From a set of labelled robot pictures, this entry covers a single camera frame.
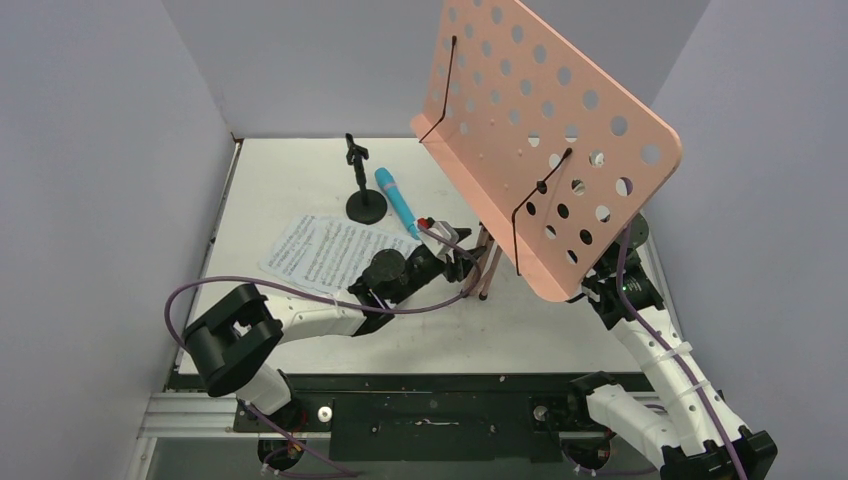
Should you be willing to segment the pink folding music stand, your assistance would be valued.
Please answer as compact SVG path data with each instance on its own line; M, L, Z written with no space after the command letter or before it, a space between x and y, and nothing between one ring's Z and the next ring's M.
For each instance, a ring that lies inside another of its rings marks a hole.
M675 130L519 1L443 4L412 131L542 299L679 167Z

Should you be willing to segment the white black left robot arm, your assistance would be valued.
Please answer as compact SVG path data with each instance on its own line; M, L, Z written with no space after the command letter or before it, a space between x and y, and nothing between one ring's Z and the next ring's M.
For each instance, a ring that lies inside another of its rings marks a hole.
M268 295L244 283L189 325L182 339L209 396L233 394L258 410L270 428L286 430L297 420L299 401L285 374L267 362L278 345L372 334L397 317L401 303L437 277L460 283L478 276L485 252L483 246L445 255L435 255L425 245L409 255L384 249L341 295L304 306L287 300L283 318L272 313Z

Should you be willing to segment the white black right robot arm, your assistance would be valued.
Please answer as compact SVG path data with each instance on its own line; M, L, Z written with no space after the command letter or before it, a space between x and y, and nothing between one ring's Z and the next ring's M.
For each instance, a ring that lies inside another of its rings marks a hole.
M608 428L663 479L763 479L778 448L753 432L712 386L673 325L637 252L648 224L637 215L582 282L581 295L637 362L660 400L653 409L597 372L572 381L565 402L577 428Z

